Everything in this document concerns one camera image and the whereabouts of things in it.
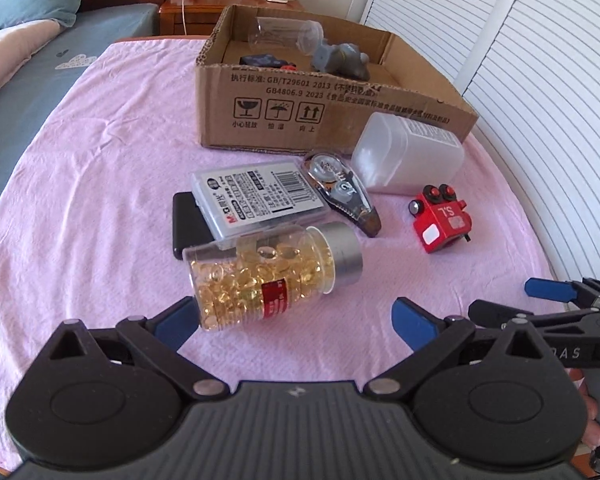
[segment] wooden nightstand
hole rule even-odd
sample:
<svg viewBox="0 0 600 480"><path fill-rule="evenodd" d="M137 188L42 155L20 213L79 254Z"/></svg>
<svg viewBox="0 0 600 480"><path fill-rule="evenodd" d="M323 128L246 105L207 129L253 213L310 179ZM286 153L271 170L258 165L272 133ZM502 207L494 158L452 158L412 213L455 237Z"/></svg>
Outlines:
<svg viewBox="0 0 600 480"><path fill-rule="evenodd" d="M180 36L182 25L182 0L167 0L160 6L160 35ZM222 10L230 5L249 5L267 9L304 10L296 0L288 4L272 4L267 0L184 0L184 18L187 34L208 36L214 30Z"/></svg>

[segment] white plastic container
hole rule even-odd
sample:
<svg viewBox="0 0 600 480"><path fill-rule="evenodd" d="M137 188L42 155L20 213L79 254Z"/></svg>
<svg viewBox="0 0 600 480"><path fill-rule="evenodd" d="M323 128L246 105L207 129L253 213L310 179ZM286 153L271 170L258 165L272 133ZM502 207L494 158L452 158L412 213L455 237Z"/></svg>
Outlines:
<svg viewBox="0 0 600 480"><path fill-rule="evenodd" d="M312 56L323 39L324 31L318 22L259 17L249 34L249 45L260 54L266 53L260 52L263 48L287 47Z"/></svg>
<svg viewBox="0 0 600 480"><path fill-rule="evenodd" d="M292 159L196 171L191 190L218 242L286 224L314 224L330 211Z"/></svg>
<svg viewBox="0 0 600 480"><path fill-rule="evenodd" d="M442 128L375 112L351 163L366 190L414 196L427 184L453 184L464 161L458 138Z"/></svg>

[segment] silver bottle cap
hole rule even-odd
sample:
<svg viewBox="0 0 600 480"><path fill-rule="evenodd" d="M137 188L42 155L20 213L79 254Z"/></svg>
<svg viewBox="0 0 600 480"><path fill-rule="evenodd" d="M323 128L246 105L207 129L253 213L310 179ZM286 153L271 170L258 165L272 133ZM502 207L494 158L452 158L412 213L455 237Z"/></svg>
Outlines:
<svg viewBox="0 0 600 480"><path fill-rule="evenodd" d="M308 231L319 233L327 242L335 266L334 288L356 283L362 275L362 250L358 237L343 222L328 222L309 226Z"/></svg>

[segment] barcode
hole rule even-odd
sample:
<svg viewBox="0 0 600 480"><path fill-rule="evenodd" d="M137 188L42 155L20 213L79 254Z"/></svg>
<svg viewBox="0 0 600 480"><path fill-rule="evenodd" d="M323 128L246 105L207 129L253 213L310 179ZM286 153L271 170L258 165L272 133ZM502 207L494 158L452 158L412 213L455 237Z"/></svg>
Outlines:
<svg viewBox="0 0 600 480"><path fill-rule="evenodd" d="M276 177L280 186L285 188L285 191L289 193L291 200L295 203L314 199L311 190L302 181L299 173L295 171L280 171L279 173L273 172L273 176Z"/></svg>

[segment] red toy car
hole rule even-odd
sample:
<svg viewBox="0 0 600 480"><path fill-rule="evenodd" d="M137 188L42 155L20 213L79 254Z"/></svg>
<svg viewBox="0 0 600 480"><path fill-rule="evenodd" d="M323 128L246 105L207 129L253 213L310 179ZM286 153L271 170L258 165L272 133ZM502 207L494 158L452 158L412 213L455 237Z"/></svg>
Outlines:
<svg viewBox="0 0 600 480"><path fill-rule="evenodd" d="M458 201L451 186L425 186L415 200L409 202L409 213L415 217L413 227L427 253L437 251L459 238L470 241L471 217L464 212L466 202Z"/></svg>

